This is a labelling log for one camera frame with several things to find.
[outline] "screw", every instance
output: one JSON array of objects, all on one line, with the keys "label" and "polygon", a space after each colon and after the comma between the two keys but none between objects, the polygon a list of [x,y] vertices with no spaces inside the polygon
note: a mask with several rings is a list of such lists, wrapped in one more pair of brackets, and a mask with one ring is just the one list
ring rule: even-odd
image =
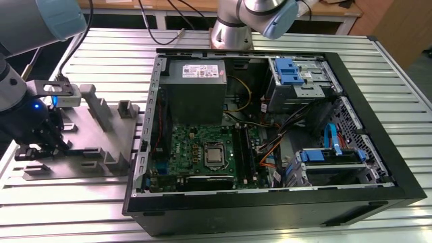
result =
[{"label": "screw", "polygon": [[14,85],[14,86],[19,84],[19,82],[17,81],[15,78],[10,79],[10,83],[11,83],[11,85]]}]

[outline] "slotted aluminum table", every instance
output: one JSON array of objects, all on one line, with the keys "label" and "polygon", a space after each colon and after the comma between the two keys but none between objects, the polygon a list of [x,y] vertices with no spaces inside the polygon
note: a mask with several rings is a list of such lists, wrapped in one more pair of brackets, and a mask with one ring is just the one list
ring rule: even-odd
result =
[{"label": "slotted aluminum table", "polygon": [[[159,41],[175,31],[155,30]],[[3,242],[427,242],[432,238],[432,105],[381,43],[359,36],[254,35],[258,50],[338,52],[430,198],[347,226],[153,238],[122,215],[127,177],[26,181],[26,163],[0,162]],[[157,45],[146,30],[93,29],[66,67],[77,84],[94,83],[109,103],[133,100],[143,108]],[[189,31],[169,48],[209,49],[209,32]]]}]

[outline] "motherboard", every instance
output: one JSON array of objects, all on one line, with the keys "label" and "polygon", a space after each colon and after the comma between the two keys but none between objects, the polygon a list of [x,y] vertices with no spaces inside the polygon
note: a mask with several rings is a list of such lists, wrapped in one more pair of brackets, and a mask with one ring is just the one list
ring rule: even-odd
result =
[{"label": "motherboard", "polygon": [[171,158],[154,165],[153,191],[266,187],[255,164],[259,144],[255,126],[175,126]]}]

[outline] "cable connector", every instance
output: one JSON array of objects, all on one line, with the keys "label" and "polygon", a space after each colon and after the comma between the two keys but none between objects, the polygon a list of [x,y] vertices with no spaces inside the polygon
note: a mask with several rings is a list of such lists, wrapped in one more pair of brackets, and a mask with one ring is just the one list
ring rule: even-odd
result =
[{"label": "cable connector", "polygon": [[182,39],[185,37],[185,34],[186,34],[186,29],[181,29],[181,31],[178,32],[178,37],[179,39]]},{"label": "cable connector", "polygon": [[58,81],[58,82],[67,82],[67,83],[71,83],[69,77],[66,77],[62,73],[59,73],[59,74],[57,75],[57,79],[55,79],[55,81]]}]

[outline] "blue led light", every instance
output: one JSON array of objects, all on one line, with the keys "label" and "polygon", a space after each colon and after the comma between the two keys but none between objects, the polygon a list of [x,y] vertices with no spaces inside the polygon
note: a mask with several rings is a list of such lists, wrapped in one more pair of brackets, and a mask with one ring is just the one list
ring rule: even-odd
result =
[{"label": "blue led light", "polygon": [[53,96],[53,97],[51,97],[51,100],[53,100],[53,105],[54,105],[54,106],[58,106],[58,103],[59,103],[59,98],[58,98],[58,96]]}]

